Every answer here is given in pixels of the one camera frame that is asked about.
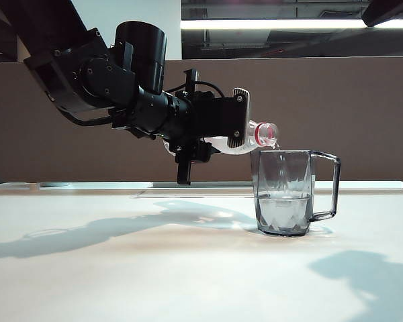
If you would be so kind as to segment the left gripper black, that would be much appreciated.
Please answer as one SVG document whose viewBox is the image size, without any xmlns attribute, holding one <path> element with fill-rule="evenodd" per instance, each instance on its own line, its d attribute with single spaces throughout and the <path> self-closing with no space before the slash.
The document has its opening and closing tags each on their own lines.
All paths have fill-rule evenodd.
<svg viewBox="0 0 403 322">
<path fill-rule="evenodd" d="M 218 89 L 212 83 L 198 80 L 198 71 L 190 68 L 184 71 L 185 85 L 183 100 L 187 103 L 184 135 L 186 141 L 208 137 L 214 134 L 217 126 L 214 119 L 218 109 L 214 92 Z M 236 87 L 231 97 L 220 99 L 220 130 L 226 138 L 227 148 L 242 146 L 246 140 L 249 123 L 250 93 Z"/>
</svg>

